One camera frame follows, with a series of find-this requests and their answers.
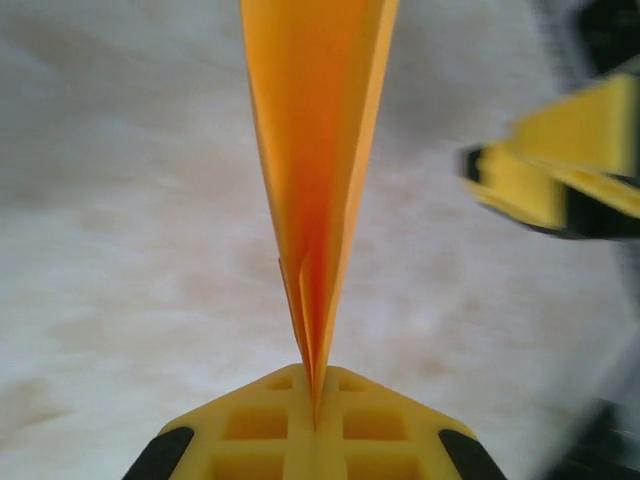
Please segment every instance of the orange paper fold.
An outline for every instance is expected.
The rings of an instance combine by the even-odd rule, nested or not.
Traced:
[[[314,418],[398,0],[241,0],[256,136]]]

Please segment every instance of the white fur rug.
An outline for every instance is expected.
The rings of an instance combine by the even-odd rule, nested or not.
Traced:
[[[634,331],[606,243],[475,205],[457,148],[554,96],[525,0],[404,0],[332,363],[475,429],[510,479]],[[120,478],[298,361],[232,0],[0,0],[0,472]]]

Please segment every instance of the orange paper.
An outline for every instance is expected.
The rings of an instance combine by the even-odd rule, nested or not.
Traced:
[[[240,0],[280,269],[314,417],[398,0]]]

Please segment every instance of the yellow and black object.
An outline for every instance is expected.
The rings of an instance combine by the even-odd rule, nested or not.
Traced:
[[[640,78],[617,75],[462,154],[481,204],[569,239],[640,237]]]
[[[165,426],[124,480],[505,480],[462,423],[329,367],[314,428],[302,365]]]

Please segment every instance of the black plastic part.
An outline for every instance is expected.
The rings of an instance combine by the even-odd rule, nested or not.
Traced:
[[[462,480],[507,480],[477,440],[455,430],[438,435]]]
[[[640,219],[566,187],[565,230],[585,239],[640,238]]]
[[[600,402],[575,444],[543,479],[640,480],[640,472],[620,465],[626,450],[618,409],[611,402]]]
[[[629,185],[630,187],[633,188],[639,188],[640,189],[640,177],[624,177],[622,175],[612,175],[613,178],[615,178],[617,181],[619,181],[620,183],[624,183],[626,185]]]
[[[467,180],[475,183],[481,183],[482,172],[479,168],[480,159],[482,158],[483,149],[481,147],[463,151],[461,154],[462,165],[460,175]]]
[[[193,430],[178,427],[151,440],[122,480],[169,480],[187,450]]]
[[[585,53],[597,75],[640,54],[640,11],[636,0],[596,0],[578,14]]]
[[[640,187],[640,72],[635,75],[634,78],[634,90],[636,95],[636,108],[633,112],[633,166],[635,171],[633,172],[632,185]]]

